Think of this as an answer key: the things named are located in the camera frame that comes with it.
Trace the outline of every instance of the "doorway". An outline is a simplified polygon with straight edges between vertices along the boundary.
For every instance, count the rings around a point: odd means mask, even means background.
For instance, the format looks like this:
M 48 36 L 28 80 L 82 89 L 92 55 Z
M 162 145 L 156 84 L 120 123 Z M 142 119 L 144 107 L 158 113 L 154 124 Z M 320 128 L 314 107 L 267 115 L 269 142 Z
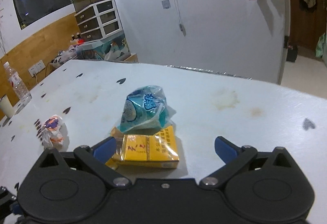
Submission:
M 319 37 L 326 32 L 327 0 L 316 0 L 308 8 L 304 0 L 290 0 L 291 29 L 289 45 L 301 46 L 314 52 Z

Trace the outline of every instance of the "green bag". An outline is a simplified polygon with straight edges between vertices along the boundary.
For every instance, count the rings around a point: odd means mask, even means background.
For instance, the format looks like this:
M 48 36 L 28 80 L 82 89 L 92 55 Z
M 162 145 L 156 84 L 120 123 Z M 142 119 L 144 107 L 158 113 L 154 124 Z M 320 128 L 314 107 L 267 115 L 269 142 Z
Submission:
M 319 37 L 317 46 L 316 46 L 316 57 L 321 58 L 323 56 L 324 48 L 326 46 L 326 33 L 322 34 Z

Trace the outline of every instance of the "small bottle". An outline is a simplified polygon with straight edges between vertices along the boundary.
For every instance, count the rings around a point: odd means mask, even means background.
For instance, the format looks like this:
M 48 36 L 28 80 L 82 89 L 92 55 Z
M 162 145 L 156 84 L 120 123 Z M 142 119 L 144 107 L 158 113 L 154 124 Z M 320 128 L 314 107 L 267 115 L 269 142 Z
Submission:
M 22 79 L 19 77 L 17 71 L 9 66 L 9 63 L 6 62 L 4 65 L 4 70 L 6 71 L 7 79 L 12 89 L 16 93 L 17 97 L 21 100 L 21 102 L 26 105 L 32 99 L 32 95 L 29 90 L 25 86 Z

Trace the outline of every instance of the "drawer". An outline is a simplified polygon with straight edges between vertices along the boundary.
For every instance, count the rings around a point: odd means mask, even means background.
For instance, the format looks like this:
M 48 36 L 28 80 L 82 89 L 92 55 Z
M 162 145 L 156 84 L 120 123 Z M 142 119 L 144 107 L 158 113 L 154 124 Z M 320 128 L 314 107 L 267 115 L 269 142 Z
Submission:
M 101 39 L 102 34 L 101 34 L 101 30 L 97 29 L 97 30 L 93 30 L 91 32 L 81 34 L 81 37 L 85 42 L 88 42 L 88 41 L 91 41 L 91 40 Z
M 85 11 L 83 11 L 82 13 L 80 13 L 79 15 L 75 16 L 77 23 L 79 24 L 80 22 L 83 22 L 91 17 L 95 16 L 95 12 L 93 7 L 90 7 L 88 9 L 86 9 Z
M 116 19 L 116 13 L 115 13 L 115 11 L 112 11 L 107 14 L 101 15 L 100 19 L 101 19 L 102 24 L 107 23 L 111 20 Z
M 97 4 L 96 7 L 98 8 L 99 13 L 113 9 L 112 1 Z
M 92 30 L 94 28 L 97 28 L 99 26 L 97 18 L 93 18 L 89 21 L 84 22 L 83 24 L 80 24 L 78 27 L 80 28 L 81 33 Z
M 103 27 L 103 29 L 104 29 L 104 33 L 108 35 L 109 33 L 119 29 L 118 22 L 114 22 L 112 24 L 106 25 Z

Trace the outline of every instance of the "table surface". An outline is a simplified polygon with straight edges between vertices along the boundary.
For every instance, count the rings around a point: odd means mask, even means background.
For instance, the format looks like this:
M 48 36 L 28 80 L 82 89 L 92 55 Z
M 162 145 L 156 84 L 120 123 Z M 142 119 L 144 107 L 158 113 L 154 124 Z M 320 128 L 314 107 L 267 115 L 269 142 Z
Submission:
M 123 84 L 117 83 L 123 78 Z M 106 138 L 120 119 L 126 96 L 146 85 L 163 87 L 168 105 L 176 111 L 171 120 L 180 162 L 175 170 L 120 167 L 120 173 L 131 179 L 199 182 L 224 165 L 214 150 L 217 136 L 258 151 L 284 146 L 316 194 L 308 220 L 325 224 L 327 100 L 266 82 L 159 65 L 71 60 L 50 74 L 32 89 L 26 107 L 6 125 L 5 119 L 0 122 L 0 185 L 15 194 L 14 185 L 23 181 L 42 153 L 34 125 L 37 119 L 43 123 L 55 114 L 63 118 L 68 151 L 82 144 L 92 146 Z M 69 107 L 68 114 L 63 113 Z M 304 130 L 305 118 L 315 129 Z M 11 215 L 5 223 L 15 219 Z

